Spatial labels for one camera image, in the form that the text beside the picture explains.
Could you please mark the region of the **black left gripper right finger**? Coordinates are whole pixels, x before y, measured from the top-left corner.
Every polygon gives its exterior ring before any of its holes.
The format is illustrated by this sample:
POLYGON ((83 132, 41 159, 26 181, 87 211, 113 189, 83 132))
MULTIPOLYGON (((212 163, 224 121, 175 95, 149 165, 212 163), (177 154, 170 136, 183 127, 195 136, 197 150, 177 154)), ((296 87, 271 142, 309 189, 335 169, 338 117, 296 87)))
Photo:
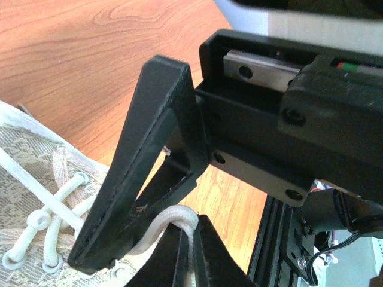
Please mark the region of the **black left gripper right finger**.
POLYGON ((197 286, 254 286, 235 263, 206 215, 194 232, 194 273, 197 286))

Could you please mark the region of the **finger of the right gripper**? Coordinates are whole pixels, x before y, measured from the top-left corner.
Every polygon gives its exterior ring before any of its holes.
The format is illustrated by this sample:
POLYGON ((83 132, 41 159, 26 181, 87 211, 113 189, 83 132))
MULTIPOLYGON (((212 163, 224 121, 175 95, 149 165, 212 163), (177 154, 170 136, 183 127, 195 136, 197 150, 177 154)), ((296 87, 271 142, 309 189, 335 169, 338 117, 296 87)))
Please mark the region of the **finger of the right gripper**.
POLYGON ((113 162, 68 257, 85 274, 111 268, 208 166, 190 67, 154 56, 141 69, 113 162))

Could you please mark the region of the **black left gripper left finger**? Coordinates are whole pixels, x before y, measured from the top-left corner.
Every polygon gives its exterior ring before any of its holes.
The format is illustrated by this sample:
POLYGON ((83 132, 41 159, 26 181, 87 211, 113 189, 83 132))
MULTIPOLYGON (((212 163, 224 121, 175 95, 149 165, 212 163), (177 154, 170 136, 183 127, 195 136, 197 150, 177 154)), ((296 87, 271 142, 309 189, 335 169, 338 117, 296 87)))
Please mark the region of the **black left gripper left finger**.
POLYGON ((183 231, 179 228, 167 228, 148 261, 126 286, 182 285, 183 231))

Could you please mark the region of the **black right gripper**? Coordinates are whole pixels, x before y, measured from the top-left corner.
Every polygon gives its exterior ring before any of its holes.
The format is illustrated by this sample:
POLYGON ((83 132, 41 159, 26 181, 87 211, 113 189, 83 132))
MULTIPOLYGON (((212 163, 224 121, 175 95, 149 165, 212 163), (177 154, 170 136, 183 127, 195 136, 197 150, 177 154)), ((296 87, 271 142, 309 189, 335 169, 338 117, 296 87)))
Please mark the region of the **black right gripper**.
POLYGON ((382 78, 338 69, 339 62, 382 66, 382 57, 234 30, 218 30, 199 48, 196 94, 212 164, 291 206, 319 179, 382 203, 382 78), (257 84, 231 51, 297 65, 281 90, 257 84))

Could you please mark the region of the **white shoelace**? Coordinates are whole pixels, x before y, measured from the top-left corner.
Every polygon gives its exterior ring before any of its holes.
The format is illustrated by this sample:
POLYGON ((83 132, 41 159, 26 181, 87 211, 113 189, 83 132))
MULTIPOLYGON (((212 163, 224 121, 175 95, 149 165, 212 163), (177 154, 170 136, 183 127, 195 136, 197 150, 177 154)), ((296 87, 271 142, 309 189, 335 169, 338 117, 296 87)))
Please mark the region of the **white shoelace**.
MULTIPOLYGON (((1 167, 11 176, 16 178, 31 193, 33 193, 44 206, 33 211, 27 218, 27 227, 15 242, 14 246, 2 257, 2 265, 7 270, 17 270, 26 261, 26 250, 41 230, 47 230, 48 239, 45 241, 46 248, 43 270, 47 273, 55 273, 63 266, 63 258, 57 253, 57 239, 61 220, 79 232, 84 224, 80 214, 76 211, 86 212, 90 209, 95 197, 89 197, 81 202, 73 210, 65 206, 62 201, 67 198, 80 185, 88 183, 89 177, 83 172, 77 172, 74 176, 51 194, 32 175, 13 160, 4 150, 1 150, 1 167)), ((193 233, 199 220, 197 214, 189 207, 176 205, 160 212, 150 224, 142 239, 131 249, 131 255, 139 255, 145 252, 158 238, 160 233, 168 226, 174 224, 182 229, 188 237, 188 265, 193 270, 193 233)))

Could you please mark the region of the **white canvas sneaker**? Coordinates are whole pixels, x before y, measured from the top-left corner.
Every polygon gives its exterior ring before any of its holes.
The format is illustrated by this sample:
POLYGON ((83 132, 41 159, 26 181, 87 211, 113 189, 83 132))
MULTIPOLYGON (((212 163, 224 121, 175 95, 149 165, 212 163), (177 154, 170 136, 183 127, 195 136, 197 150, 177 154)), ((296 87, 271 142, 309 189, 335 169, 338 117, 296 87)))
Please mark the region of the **white canvas sneaker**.
POLYGON ((71 268, 77 232, 37 196, 54 197, 84 220, 107 174, 25 112, 1 103, 1 285, 123 286, 142 267, 126 256, 92 275, 71 268))

